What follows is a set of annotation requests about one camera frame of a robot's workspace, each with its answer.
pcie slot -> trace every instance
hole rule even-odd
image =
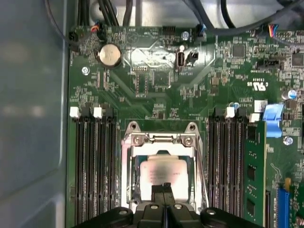
[[[84,142],[84,122],[76,121],[76,205],[75,224],[82,222],[83,215],[83,142]]]
[[[266,191],[266,203],[265,203],[265,228],[270,228],[271,221],[271,193]]]

chip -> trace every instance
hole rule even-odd
[[[292,65],[295,67],[304,67],[304,58],[303,54],[295,53],[292,56]]]
[[[235,44],[232,47],[233,57],[245,57],[245,46],[243,44]]]
[[[255,207],[256,207],[255,204],[251,200],[247,199],[247,204],[246,204],[247,212],[252,217],[254,217],[255,215]]]
[[[257,139],[257,127],[248,126],[247,128],[247,139],[251,141],[255,141]]]
[[[218,87],[212,87],[210,89],[210,93],[211,94],[218,94],[219,93],[219,88]]]
[[[293,100],[286,101],[286,108],[296,109],[298,102]]]
[[[256,168],[249,165],[247,167],[247,176],[249,179],[255,181],[256,180]]]
[[[213,86],[218,86],[218,85],[219,85],[219,78],[218,78],[218,77],[213,77],[213,78],[211,79],[211,84],[212,84]]]

wire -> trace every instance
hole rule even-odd
[[[129,26],[133,9],[133,0],[126,0],[125,13],[123,16],[123,26]]]
[[[281,6],[286,7],[291,4],[291,0],[276,0]],[[292,9],[293,12],[297,13],[301,18],[304,18],[304,8],[302,6],[297,6]]]
[[[277,31],[279,25],[268,25],[268,27],[269,27],[270,37],[274,41],[276,41],[280,44],[286,45],[286,46],[304,46],[304,43],[293,43],[293,42],[282,40],[281,38],[277,37],[276,31]]]
[[[280,17],[282,17],[283,15],[285,15],[289,10],[293,9],[294,7],[300,5],[302,2],[304,2],[304,0],[295,0],[293,3],[291,3],[290,5],[284,7],[283,9],[279,10],[278,12],[276,12],[275,14],[264,18],[262,20],[259,20],[255,23],[252,23],[250,25],[246,25],[246,26],[242,26],[239,28],[214,28],[213,24],[211,23],[208,15],[206,14],[200,0],[192,0],[192,3],[196,6],[196,8],[199,11],[200,17],[202,18],[206,28],[208,29],[208,31],[210,31],[211,33],[215,34],[215,35],[219,35],[219,36],[233,36],[233,35],[238,35],[240,33],[244,33],[247,32],[249,30],[253,30],[256,29],[264,24],[268,24],[271,21],[274,21]]]
[[[269,30],[269,36],[273,37],[274,36],[274,25],[268,25],[268,30]]]
[[[52,14],[52,10],[51,10],[51,6],[49,5],[49,1],[48,0],[44,0],[44,4],[46,7],[46,11],[47,11],[47,17],[51,22],[51,25],[53,27],[53,29],[55,30],[55,32],[69,45],[74,46],[74,47],[78,47],[80,44],[84,43],[90,36],[91,36],[91,32],[85,34],[80,40],[76,41],[72,41],[69,38],[67,38],[63,32],[60,30],[58,24],[55,21],[55,18]]]
[[[195,6],[193,5],[192,1],[191,0],[182,0],[186,6],[188,6],[188,8],[190,10],[192,10],[192,12],[194,13],[194,15],[196,16],[197,20],[199,21],[199,23],[202,25],[204,24],[203,23],[203,20],[201,19],[200,17],[200,13],[198,12],[198,10],[195,8]]]
[[[80,0],[82,5],[82,15],[83,15],[83,25],[89,26],[90,19],[89,19],[89,2],[88,0]]]
[[[111,19],[110,19],[109,13],[105,7],[104,0],[97,0],[97,1],[98,1],[100,10],[103,13],[104,21],[105,21],[106,25],[111,26],[112,25]]]
[[[220,10],[222,11],[222,16],[229,29],[234,29],[236,26],[233,24],[227,9],[227,0],[220,0]]]
[[[119,23],[118,23],[116,14],[114,12],[114,8],[113,8],[112,3],[110,2],[110,0],[104,0],[104,2],[105,2],[105,6],[108,9],[109,17],[111,18],[111,21],[112,21],[113,25],[114,26],[119,26]]]

electrolytic capacitor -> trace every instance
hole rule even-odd
[[[289,99],[295,99],[296,98],[296,91],[291,89],[291,90],[285,90],[282,93],[282,99],[283,100],[289,100]]]

integrated circuit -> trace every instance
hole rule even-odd
[[[245,46],[243,44],[235,44],[232,47],[233,57],[244,58],[245,57]]]
[[[211,79],[211,84],[212,84],[213,86],[218,86],[218,85],[219,85],[219,78],[218,78],[218,77],[213,77],[213,78]]]
[[[247,139],[251,141],[255,141],[257,139],[257,127],[248,126],[247,127]]]
[[[292,55],[293,67],[304,67],[304,57],[302,53],[295,53]]]
[[[251,200],[247,199],[247,202],[246,202],[247,212],[252,217],[254,217],[254,215],[255,215],[255,210],[256,210],[255,207],[256,207],[255,204]]]
[[[247,166],[247,176],[249,179],[255,181],[256,180],[256,168],[251,165]]]

